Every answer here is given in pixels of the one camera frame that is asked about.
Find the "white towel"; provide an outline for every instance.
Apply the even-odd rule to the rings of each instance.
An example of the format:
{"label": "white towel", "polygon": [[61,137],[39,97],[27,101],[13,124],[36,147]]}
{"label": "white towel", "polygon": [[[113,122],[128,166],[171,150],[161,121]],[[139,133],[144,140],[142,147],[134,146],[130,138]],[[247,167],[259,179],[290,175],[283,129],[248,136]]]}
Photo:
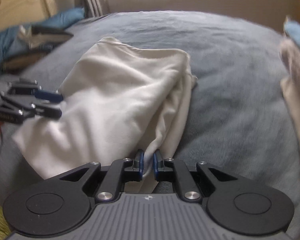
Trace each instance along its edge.
{"label": "white towel", "polygon": [[150,193],[156,186],[148,176],[153,153],[159,148],[164,158],[173,156],[195,82],[186,52],[137,49],[106,37],[81,57],[61,84],[62,117],[29,119],[13,139],[44,179],[92,161],[105,166],[133,158],[141,148],[146,183],[127,188]]}

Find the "gray blanket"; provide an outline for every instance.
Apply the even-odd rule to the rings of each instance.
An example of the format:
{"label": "gray blanket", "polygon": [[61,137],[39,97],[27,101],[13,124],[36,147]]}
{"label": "gray blanket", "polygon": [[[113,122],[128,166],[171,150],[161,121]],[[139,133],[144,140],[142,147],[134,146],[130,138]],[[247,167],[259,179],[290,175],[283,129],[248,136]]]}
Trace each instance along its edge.
{"label": "gray blanket", "polygon": [[[178,48],[191,57],[198,77],[187,125],[175,158],[207,161],[286,193],[296,210],[288,233],[300,236],[300,158],[291,118],[280,90],[287,75],[279,58],[281,36],[273,30],[199,12],[118,13],[84,20],[74,37],[27,69],[23,76],[55,90],[92,45],[113,36],[137,48]],[[11,191],[38,181],[3,127],[0,203]],[[156,192],[168,192],[159,184]]]}

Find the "silver bolt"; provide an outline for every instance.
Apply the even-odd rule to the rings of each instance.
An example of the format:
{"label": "silver bolt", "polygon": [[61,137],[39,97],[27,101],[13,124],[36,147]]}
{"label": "silver bolt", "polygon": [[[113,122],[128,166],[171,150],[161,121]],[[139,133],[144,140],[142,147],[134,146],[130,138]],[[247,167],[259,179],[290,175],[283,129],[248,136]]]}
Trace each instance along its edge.
{"label": "silver bolt", "polygon": [[195,191],[189,191],[185,193],[185,198],[187,199],[198,199],[200,197],[200,194]]}
{"label": "silver bolt", "polygon": [[113,197],[113,195],[110,192],[100,192],[97,195],[97,198],[101,199],[101,200],[109,200],[109,199],[112,199],[112,197]]}

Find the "circular pad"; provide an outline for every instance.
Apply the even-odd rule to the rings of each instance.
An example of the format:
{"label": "circular pad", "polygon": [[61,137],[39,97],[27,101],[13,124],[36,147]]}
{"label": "circular pad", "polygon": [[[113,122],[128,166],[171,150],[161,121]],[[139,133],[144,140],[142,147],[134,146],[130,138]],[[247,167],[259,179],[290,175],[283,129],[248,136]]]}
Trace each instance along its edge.
{"label": "circular pad", "polygon": [[32,213],[38,215],[51,214],[58,211],[63,205],[63,198],[56,194],[41,193],[30,197],[26,206]]}
{"label": "circular pad", "polygon": [[244,193],[234,199],[237,209],[247,214],[258,215],[267,212],[271,207],[271,201],[260,194]]}
{"label": "circular pad", "polygon": [[223,228],[242,235],[261,236],[286,231],[294,205],[279,190],[239,179],[218,183],[206,210]]}
{"label": "circular pad", "polygon": [[50,237],[82,222],[90,200],[82,186],[72,181],[46,180],[10,195],[3,204],[8,224],[30,237]]}

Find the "grooved gray plate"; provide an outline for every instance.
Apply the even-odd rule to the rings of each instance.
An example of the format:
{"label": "grooved gray plate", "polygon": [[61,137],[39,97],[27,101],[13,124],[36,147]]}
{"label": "grooved gray plate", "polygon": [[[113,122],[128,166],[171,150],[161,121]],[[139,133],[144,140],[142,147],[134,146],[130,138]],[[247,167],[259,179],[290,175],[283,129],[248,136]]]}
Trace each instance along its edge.
{"label": "grooved gray plate", "polygon": [[[8,240],[29,240],[13,233]],[[122,194],[114,203],[99,204],[85,224],[50,240],[290,240],[284,234],[240,236],[215,224],[199,204],[173,194]]]}

